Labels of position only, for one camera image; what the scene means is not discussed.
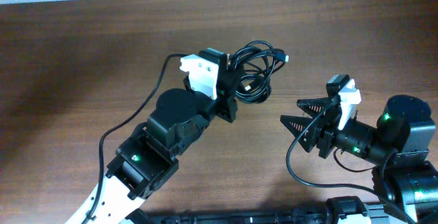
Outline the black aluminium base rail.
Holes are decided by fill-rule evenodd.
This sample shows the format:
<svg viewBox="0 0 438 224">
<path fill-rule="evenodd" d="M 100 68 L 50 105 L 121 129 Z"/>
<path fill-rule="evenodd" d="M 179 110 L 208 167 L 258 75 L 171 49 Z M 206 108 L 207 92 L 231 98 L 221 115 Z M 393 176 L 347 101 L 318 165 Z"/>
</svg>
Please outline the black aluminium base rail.
<svg viewBox="0 0 438 224">
<path fill-rule="evenodd" d="M 382 204 L 366 204 L 356 196 L 335 197 L 279 211 L 234 211 L 150 215 L 137 209 L 122 220 L 125 224 L 391 224 L 402 221 L 384 211 Z"/>
</svg>

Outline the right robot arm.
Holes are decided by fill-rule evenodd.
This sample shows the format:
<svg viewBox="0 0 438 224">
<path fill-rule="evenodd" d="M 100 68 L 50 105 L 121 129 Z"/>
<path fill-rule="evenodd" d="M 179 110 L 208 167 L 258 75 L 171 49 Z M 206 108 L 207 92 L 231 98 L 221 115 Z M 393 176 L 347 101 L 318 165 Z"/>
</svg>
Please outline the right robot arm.
<svg viewBox="0 0 438 224">
<path fill-rule="evenodd" d="M 299 99 L 297 105 L 306 117 L 283 115 L 280 122 L 293 134 L 306 152 L 318 148 L 327 158 L 340 149 L 372 163 L 373 187 L 356 184 L 321 184 L 289 174 L 301 184 L 315 188 L 353 188 L 369 192 L 407 223 L 437 222 L 437 169 L 426 158 L 436 131 L 429 105 L 409 95 L 388 99 L 376 126 L 357 120 L 354 112 L 342 107 L 341 97 Z"/>
</svg>

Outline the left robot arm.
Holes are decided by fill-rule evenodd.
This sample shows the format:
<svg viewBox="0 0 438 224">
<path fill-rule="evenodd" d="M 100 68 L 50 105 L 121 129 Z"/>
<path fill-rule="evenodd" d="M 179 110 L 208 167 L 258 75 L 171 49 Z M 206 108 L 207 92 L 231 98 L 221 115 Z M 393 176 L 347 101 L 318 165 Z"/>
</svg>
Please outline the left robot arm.
<svg viewBox="0 0 438 224">
<path fill-rule="evenodd" d="M 235 91 L 243 70 L 223 71 L 218 98 L 191 89 L 163 92 L 147 121 L 117 149 L 107 165 L 102 185 L 95 187 L 69 223 L 120 223 L 137 210 L 179 168 L 177 156 L 196 142 L 215 117 L 231 123 L 236 118 Z"/>
</svg>

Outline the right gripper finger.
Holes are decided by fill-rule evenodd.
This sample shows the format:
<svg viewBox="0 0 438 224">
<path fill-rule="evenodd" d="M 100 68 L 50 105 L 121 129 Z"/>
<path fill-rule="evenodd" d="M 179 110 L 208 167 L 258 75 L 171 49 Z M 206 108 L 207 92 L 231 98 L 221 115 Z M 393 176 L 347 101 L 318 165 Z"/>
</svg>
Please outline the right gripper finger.
<svg viewBox="0 0 438 224">
<path fill-rule="evenodd" d="M 315 127 L 318 123 L 318 118 L 281 115 L 280 122 L 295 138 L 287 152 L 291 153 L 292 149 L 297 144 L 300 144 L 307 153 L 310 153 L 315 147 L 317 140 L 315 137 Z"/>
<path fill-rule="evenodd" d="M 315 99 L 299 99 L 296 105 L 311 118 L 315 118 L 323 109 L 333 104 L 329 97 L 315 98 Z"/>
</svg>

